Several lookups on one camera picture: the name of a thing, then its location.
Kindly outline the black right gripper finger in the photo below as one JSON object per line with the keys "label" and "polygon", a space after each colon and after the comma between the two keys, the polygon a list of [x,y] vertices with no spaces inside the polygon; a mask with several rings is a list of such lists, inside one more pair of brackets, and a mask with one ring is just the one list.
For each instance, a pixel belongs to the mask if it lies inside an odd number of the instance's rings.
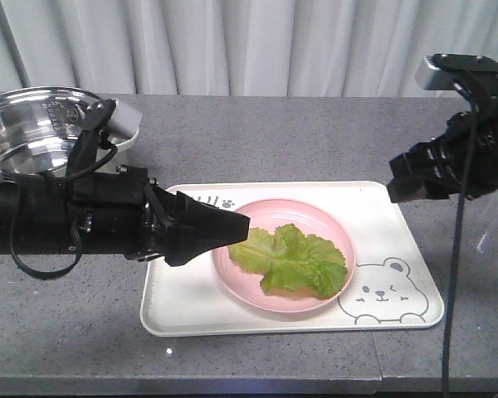
{"label": "black right gripper finger", "polygon": [[389,162],[393,179],[387,185],[391,202],[444,200],[461,190],[461,172],[440,141],[422,142]]}

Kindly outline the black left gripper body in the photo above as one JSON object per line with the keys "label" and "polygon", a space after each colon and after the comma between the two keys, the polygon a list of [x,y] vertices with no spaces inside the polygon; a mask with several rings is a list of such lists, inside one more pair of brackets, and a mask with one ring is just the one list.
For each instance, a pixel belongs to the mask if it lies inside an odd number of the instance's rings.
{"label": "black left gripper body", "polygon": [[83,252],[137,261],[161,256],[152,205],[157,187],[147,169],[125,165],[117,173],[92,172],[70,182]]}

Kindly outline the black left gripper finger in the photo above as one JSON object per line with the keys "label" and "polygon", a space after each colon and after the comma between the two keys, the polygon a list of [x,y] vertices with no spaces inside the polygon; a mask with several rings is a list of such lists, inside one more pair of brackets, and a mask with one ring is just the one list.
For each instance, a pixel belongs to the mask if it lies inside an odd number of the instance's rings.
{"label": "black left gripper finger", "polygon": [[248,230],[247,223],[176,226],[168,230],[164,260],[172,267],[185,265],[210,250],[246,240]]}
{"label": "black left gripper finger", "polygon": [[194,226],[200,230],[248,232],[250,218],[232,211],[196,201],[181,191],[169,193],[155,188],[155,197],[161,206],[161,217],[174,225]]}

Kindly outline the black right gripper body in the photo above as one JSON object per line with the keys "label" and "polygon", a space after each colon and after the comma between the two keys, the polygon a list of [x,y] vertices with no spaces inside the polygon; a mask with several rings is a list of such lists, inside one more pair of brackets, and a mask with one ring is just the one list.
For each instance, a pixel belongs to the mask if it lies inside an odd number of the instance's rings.
{"label": "black right gripper body", "polygon": [[454,85],[471,110],[447,121],[443,139],[447,193],[461,190],[468,144],[472,143],[466,194],[480,197],[498,189],[498,72],[457,72]]}

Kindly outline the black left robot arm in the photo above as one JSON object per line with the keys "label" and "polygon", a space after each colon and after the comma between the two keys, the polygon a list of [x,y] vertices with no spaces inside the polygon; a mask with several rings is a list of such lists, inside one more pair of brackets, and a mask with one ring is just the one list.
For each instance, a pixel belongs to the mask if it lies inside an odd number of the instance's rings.
{"label": "black left robot arm", "polygon": [[141,167],[65,184],[23,174],[0,182],[0,255],[78,251],[180,266],[246,240],[249,225],[243,214],[166,192]]}

